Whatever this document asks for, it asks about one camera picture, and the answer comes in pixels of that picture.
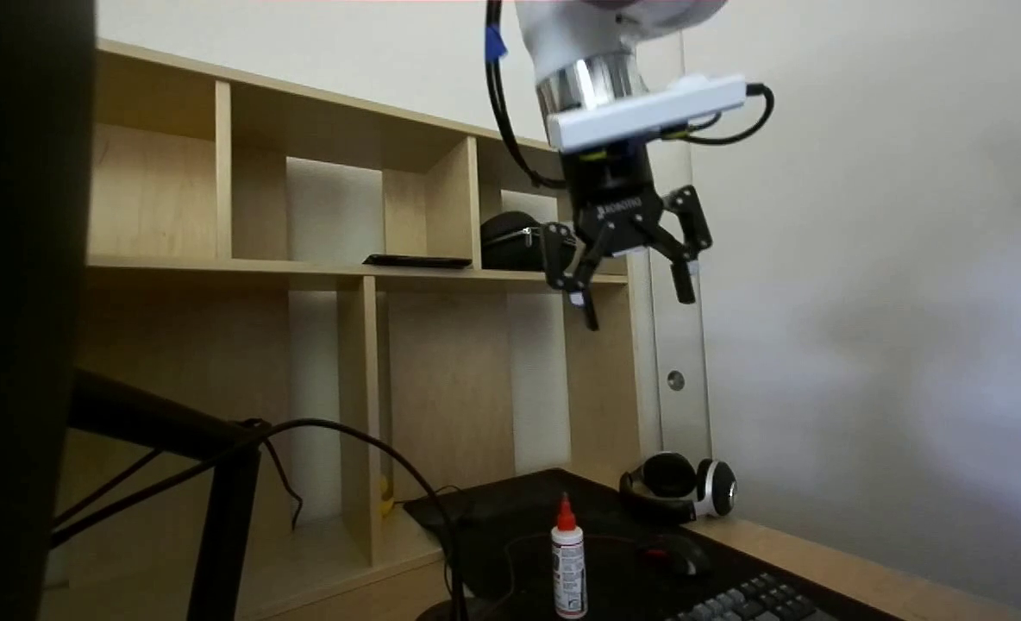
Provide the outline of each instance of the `black cable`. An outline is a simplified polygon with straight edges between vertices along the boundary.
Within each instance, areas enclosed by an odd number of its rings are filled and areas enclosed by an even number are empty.
[[[708,116],[708,121],[702,121],[702,125],[692,125],[686,132],[708,132],[708,128],[713,128],[720,121],[720,113],[713,113],[713,116]]]
[[[564,190],[565,184],[564,179],[549,179],[543,175],[524,156],[521,156],[521,144],[519,144],[519,135],[516,135],[516,125],[510,125],[510,113],[506,113],[506,93],[505,93],[505,73],[502,73],[502,60],[492,52],[492,37],[502,33],[502,18],[505,18],[505,0],[486,0],[486,14],[482,14],[482,77],[486,77],[486,101],[492,101],[492,112],[496,116],[496,128],[502,128],[502,139],[505,139],[505,147],[510,153],[510,159],[519,162],[519,169],[534,184],[534,188],[547,188],[547,190]]]
[[[135,460],[125,472],[110,477],[105,487],[98,487],[90,496],[78,500],[70,510],[55,515],[51,528],[72,521],[81,510],[87,510],[90,505],[98,505],[105,492],[110,492],[117,484],[130,480],[143,466],[157,462],[157,457],[164,457],[158,447],[147,453],[143,460]]]
[[[291,515],[291,528],[296,533],[301,515],[303,515],[303,496],[301,496],[296,487],[291,484],[291,472],[282,470],[274,439],[267,439],[267,453],[270,453],[270,462],[274,462],[274,470],[277,470],[277,477],[279,477],[279,487],[282,487],[282,489],[291,492],[291,500],[296,505],[293,515]]]
[[[190,470],[182,470],[182,472],[174,472],[174,477],[167,477],[167,480],[158,480],[158,484],[151,484],[151,487],[147,487],[147,489],[135,489],[135,492],[129,492],[129,496],[120,496],[120,500],[113,500],[113,505],[94,510],[94,515],[87,515],[87,518],[81,518],[81,521],[72,521],[72,524],[51,533],[51,550],[55,550],[55,545],[67,545],[70,539],[90,533],[94,524],[99,524],[99,521],[109,521],[109,518],[129,510],[129,507],[135,507],[135,505],[143,505],[143,500],[148,500],[148,496],[158,496],[158,492],[167,492],[167,489],[174,489],[174,487],[181,487],[181,484],[188,484],[188,480],[198,480],[202,472],[221,466],[224,460],[233,460],[233,457],[239,457],[239,453],[245,453],[245,447],[256,447],[256,445],[270,441],[274,435],[282,435],[282,430],[293,430],[293,429],[333,429],[333,430],[339,430],[339,435],[360,439],[360,441],[365,441],[365,445],[388,453],[395,462],[401,462],[401,466],[416,477],[416,484],[427,492],[427,500],[436,505],[442,524],[446,524],[446,533],[442,533],[439,541],[442,541],[446,567],[449,567],[449,572],[451,572],[451,577],[449,577],[449,581],[451,581],[451,584],[449,584],[449,618],[451,618],[451,621],[467,621],[467,618],[471,618],[471,607],[467,607],[467,584],[462,584],[462,572],[460,572],[456,528],[451,528],[451,518],[449,518],[446,505],[439,500],[436,487],[431,487],[431,484],[427,484],[427,480],[426,480],[426,477],[420,477],[420,472],[417,472],[417,470],[416,470],[416,466],[410,466],[395,445],[388,445],[388,441],[379,441],[379,439],[360,430],[360,429],[349,429],[349,423],[339,423],[339,422],[320,422],[320,418],[293,418],[293,422],[282,422],[282,423],[270,423],[264,435],[251,435],[251,439],[245,439],[245,441],[236,441],[236,445],[227,445],[224,453],[218,453],[218,457],[212,457],[212,460],[204,460],[204,462],[198,462],[198,466],[190,466]]]
[[[762,132],[762,125],[777,112],[777,93],[766,82],[749,82],[747,93],[762,101],[762,113],[759,113],[759,121],[754,128],[747,128],[739,135],[726,135],[726,139],[692,135],[692,132],[702,132],[702,128],[692,128],[686,135],[680,135],[680,143],[693,143],[693,144],[739,144],[739,143],[754,139],[757,132]]]

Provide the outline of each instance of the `shelf compartment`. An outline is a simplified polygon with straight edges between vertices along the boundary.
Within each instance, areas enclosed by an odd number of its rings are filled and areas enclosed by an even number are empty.
[[[224,108],[212,77],[98,54],[90,252],[233,254]]]
[[[148,267],[135,270],[130,260],[109,263],[113,270],[90,270],[87,284],[81,339],[84,370],[98,370],[224,422],[286,422],[293,414],[293,324],[286,274],[277,274],[270,263],[241,263],[239,277],[214,274],[214,267],[224,263],[171,263],[174,270],[158,274]],[[371,423],[371,412],[377,412],[377,403],[362,400],[371,395],[377,397],[377,383],[371,381],[371,370],[377,370],[372,280],[328,280],[339,286],[339,344],[342,357],[349,357],[349,363],[339,366],[342,422],[377,435]],[[291,441],[291,435],[277,439],[286,462]],[[117,472],[117,466],[99,457],[120,457],[125,445],[109,439],[94,445],[98,457],[94,447],[70,453],[72,462],[61,480],[78,492],[90,489],[90,480]],[[347,472],[342,510],[291,533],[291,500],[279,489],[270,460],[264,460],[241,610],[267,607],[286,593],[314,593],[333,584],[349,584],[372,568],[372,466],[362,462],[371,462],[371,453],[349,441],[334,462],[334,470]],[[174,492],[174,500],[164,496],[158,505],[129,510],[129,521],[110,521],[105,539],[99,528],[94,533],[98,539],[84,535],[78,541],[81,550],[67,550],[67,591],[51,593],[47,618],[109,610],[105,599],[117,599],[117,593],[137,607],[113,618],[181,618],[193,584],[204,500],[209,477]],[[148,551],[151,533],[175,533],[175,539],[167,539],[175,551]],[[117,562],[117,577],[105,568],[109,562],[99,562],[99,551],[125,559]]]
[[[516,472],[510,339],[505,293],[390,289],[388,439],[439,487]],[[417,496],[403,470],[401,500]]]
[[[385,518],[379,528],[390,533],[388,541],[398,550],[390,550],[377,567],[360,567],[362,551],[351,545],[342,521],[320,521],[282,535],[274,541],[274,557],[256,559],[245,572],[241,593],[250,605],[239,618],[282,618],[296,610],[306,618],[306,610],[324,599],[339,605],[355,591],[377,588],[417,567],[439,567],[442,584],[442,550],[403,510]]]
[[[236,143],[296,159],[360,169],[420,171],[431,153],[446,153],[462,132],[426,116],[377,113],[362,105],[334,105],[296,91],[236,87]]]
[[[420,171],[390,169],[385,179],[385,250],[398,254],[462,254],[480,267],[477,143],[460,139],[427,153]]]
[[[147,447],[137,445],[70,430],[61,453],[67,477],[59,480],[59,507],[78,505],[84,492],[109,484],[109,477],[130,466],[143,453]],[[190,466],[190,460],[164,457],[109,500],[117,500],[129,489],[157,484],[182,466]],[[43,593],[43,621],[182,618],[190,607],[204,510],[209,477],[158,492],[55,550],[51,559],[61,584]]]

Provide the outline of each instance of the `cable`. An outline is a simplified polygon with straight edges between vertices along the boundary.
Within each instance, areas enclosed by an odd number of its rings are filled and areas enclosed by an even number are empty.
[[[157,462],[164,453],[151,447],[137,462],[130,462],[125,472],[110,477],[105,487],[98,487],[90,496],[78,500],[70,510],[55,515],[51,528],[72,521],[81,510],[98,505],[105,492],[110,492],[117,484],[130,480],[143,466]]]
[[[282,487],[282,489],[291,492],[291,500],[296,505],[293,515],[291,515],[291,528],[296,533],[301,515],[303,515],[303,496],[301,496],[296,487],[291,484],[291,472],[282,470],[274,439],[267,439],[267,453],[270,453],[270,462],[274,462],[274,470],[277,470],[277,477],[279,477],[279,487]]]
[[[692,132],[708,132],[708,128],[713,128],[717,121],[720,121],[720,113],[713,113],[713,116],[708,116],[708,121],[702,121],[702,125],[692,125],[686,135],[692,135]]]
[[[680,143],[692,143],[692,144],[739,144],[739,143],[754,139],[757,132],[762,132],[762,125],[777,112],[777,93],[766,82],[749,82],[747,93],[762,101],[762,113],[759,113],[759,121],[754,128],[747,128],[739,135],[726,135],[726,139],[692,135],[692,132],[704,132],[708,128],[708,125],[702,125],[702,128],[692,128],[686,135],[680,135]]]
[[[495,112],[495,116],[496,116],[496,128],[502,128],[505,147],[510,153],[510,159],[519,162],[519,169],[521,169],[534,188],[564,190],[565,184],[564,184],[564,179],[549,179],[549,175],[543,175],[543,171],[521,156],[521,144],[519,144],[519,139],[516,139],[516,125],[510,125],[510,113],[506,113],[506,93],[505,93],[505,73],[502,73],[502,52],[505,52],[505,45],[495,48],[495,37],[502,33],[502,18],[505,18],[505,0],[486,0],[486,14],[482,14],[482,77],[486,77],[486,101],[492,101],[492,112]]]
[[[697,357],[702,357],[702,383],[704,383],[704,423],[708,423],[708,457],[717,457],[713,453],[713,412],[710,412],[710,349],[708,349],[708,293],[704,293],[704,270],[693,267],[693,280],[697,280],[697,293],[702,293],[702,305],[697,305]]]
[[[99,521],[109,521],[109,518],[129,510],[129,507],[135,507],[135,505],[143,505],[143,500],[148,500],[148,496],[157,496],[157,492],[167,492],[167,489],[174,489],[174,487],[181,487],[181,484],[188,484],[188,480],[198,480],[202,472],[221,466],[224,460],[233,460],[233,457],[239,457],[239,453],[245,453],[245,447],[256,447],[256,445],[270,441],[274,435],[282,435],[282,430],[293,430],[293,429],[328,429],[328,430],[339,430],[339,435],[360,439],[360,441],[365,441],[365,445],[388,453],[395,462],[401,462],[401,466],[416,477],[416,484],[427,492],[431,507],[439,510],[442,524],[446,524],[446,533],[442,533],[439,541],[442,541],[446,567],[449,567],[449,572],[451,572],[451,577],[449,577],[449,581],[451,581],[451,584],[449,584],[449,618],[451,618],[451,621],[467,621],[471,610],[467,610],[467,584],[462,584],[462,572],[460,572],[456,528],[451,528],[451,518],[449,518],[446,505],[439,500],[436,487],[431,487],[431,484],[416,470],[416,462],[408,462],[395,445],[388,445],[388,441],[379,441],[379,439],[360,430],[360,429],[349,429],[349,423],[339,423],[339,422],[320,422],[320,418],[293,418],[293,422],[282,422],[282,423],[270,423],[264,435],[251,435],[251,439],[245,439],[245,441],[236,441],[236,445],[227,445],[224,453],[218,453],[218,457],[212,457],[212,460],[204,460],[204,462],[198,462],[198,466],[190,466],[190,470],[182,470],[182,472],[174,472],[174,477],[167,477],[167,480],[158,480],[158,484],[151,484],[151,487],[147,487],[147,489],[137,489],[137,492],[129,492],[129,496],[120,496],[120,500],[113,500],[113,505],[109,505],[109,507],[99,507],[99,510],[94,510],[94,515],[87,515],[87,518],[81,518],[81,521],[72,521],[72,524],[51,533],[51,550],[55,550],[55,545],[67,545],[70,539],[90,533],[94,524],[99,524]]]

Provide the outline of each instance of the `glue bottle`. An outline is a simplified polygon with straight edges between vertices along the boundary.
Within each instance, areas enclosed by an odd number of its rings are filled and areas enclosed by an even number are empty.
[[[578,524],[569,492],[560,496],[554,524],[554,605],[555,618],[587,618],[582,528]]]

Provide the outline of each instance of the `robotic arm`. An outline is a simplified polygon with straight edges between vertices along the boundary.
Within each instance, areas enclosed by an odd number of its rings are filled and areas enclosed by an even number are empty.
[[[486,2],[486,82],[502,135],[534,188],[560,188],[574,200],[574,227],[543,227],[543,267],[549,286],[569,293],[596,328],[590,280],[596,267],[628,250],[657,250],[673,263],[680,305],[693,305],[692,263],[710,250],[693,188],[657,193],[649,143],[685,139],[732,144],[757,135],[774,113],[774,93],[747,77],[686,77],[658,93],[635,67],[635,45],[693,29],[713,18],[726,0],[516,0],[524,45],[534,60],[534,82],[549,144],[564,159],[564,179],[538,175],[519,153],[502,87],[502,0]],[[726,112],[749,98],[766,98],[762,116],[732,139],[704,139]],[[685,243],[663,227],[677,215]],[[560,263],[560,245],[578,237],[574,267]]]

